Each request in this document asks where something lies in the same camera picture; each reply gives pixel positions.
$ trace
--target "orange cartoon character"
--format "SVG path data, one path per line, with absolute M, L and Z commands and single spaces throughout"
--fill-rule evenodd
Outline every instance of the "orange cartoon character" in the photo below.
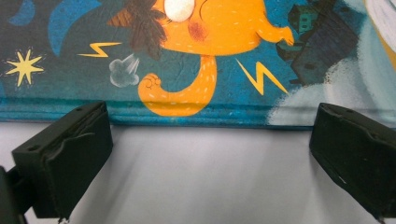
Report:
M 206 107 L 216 88 L 215 56 L 257 48 L 262 39 L 293 45 L 289 27 L 275 27 L 263 0 L 127 0 L 109 25 L 129 27 L 130 46 L 154 59 L 161 48 L 201 55 L 196 79 L 184 90 L 165 91 L 155 74 L 138 86 L 143 104 L 160 116 L 191 116 Z

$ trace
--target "brown hair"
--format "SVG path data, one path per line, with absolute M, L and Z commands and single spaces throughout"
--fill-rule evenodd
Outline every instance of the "brown hair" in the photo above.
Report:
M 159 19 L 165 14 L 153 9 L 156 0 L 126 0 L 125 7 L 132 15 L 131 36 L 129 44 L 133 51 L 144 51 L 151 58 L 159 60 L 161 57 L 161 43 L 166 40 L 166 34 Z

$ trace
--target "lightning bolt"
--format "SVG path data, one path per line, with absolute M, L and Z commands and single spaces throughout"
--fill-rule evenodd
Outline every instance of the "lightning bolt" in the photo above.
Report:
M 256 62 L 256 78 L 255 80 L 253 76 L 248 72 L 248 70 L 242 65 L 238 60 L 236 60 L 239 63 L 239 66 L 241 66 L 242 70 L 244 71 L 245 75 L 247 75 L 248 80 L 253 84 L 253 86 L 256 88 L 256 90 L 261 94 L 264 95 L 264 76 L 267 76 L 270 78 L 274 84 L 280 88 L 283 92 L 286 94 L 289 94 L 288 91 L 285 89 L 285 87 L 282 86 L 282 84 L 276 79 L 276 77 L 264 66 L 264 64 L 260 62 Z
M 79 54 L 80 56 L 93 57 L 93 58 L 108 58 L 108 55 L 101 49 L 101 47 L 120 45 L 121 43 L 109 42 L 109 43 L 91 43 L 90 47 L 96 52 L 96 54 Z

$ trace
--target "yellow star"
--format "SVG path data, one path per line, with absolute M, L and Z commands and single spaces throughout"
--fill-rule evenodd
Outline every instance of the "yellow star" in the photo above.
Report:
M 44 69 L 42 69 L 42 68 L 33 66 L 33 64 L 38 62 L 41 59 L 41 57 L 36 57 L 36 58 L 33 58 L 32 60 L 30 60 L 30 53 L 31 53 L 31 51 L 28 50 L 26 58 L 23 59 L 21 53 L 17 52 L 18 58 L 20 59 L 19 62 L 14 63 L 14 62 L 7 61 L 7 63 L 14 65 L 15 68 L 10 70 L 9 72 L 7 72 L 6 75 L 19 73 L 18 87 L 22 84 L 23 77 L 26 77 L 29 84 L 32 84 L 32 76 L 31 76 L 32 73 L 44 71 Z

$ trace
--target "cartoon character's arm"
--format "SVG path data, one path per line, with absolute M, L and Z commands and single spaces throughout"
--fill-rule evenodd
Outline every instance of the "cartoon character's arm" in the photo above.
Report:
M 293 33 L 289 27 L 276 27 L 268 21 L 265 6 L 264 13 L 257 24 L 256 32 L 262 39 L 272 43 L 284 39 L 288 45 L 292 46 L 294 44 Z

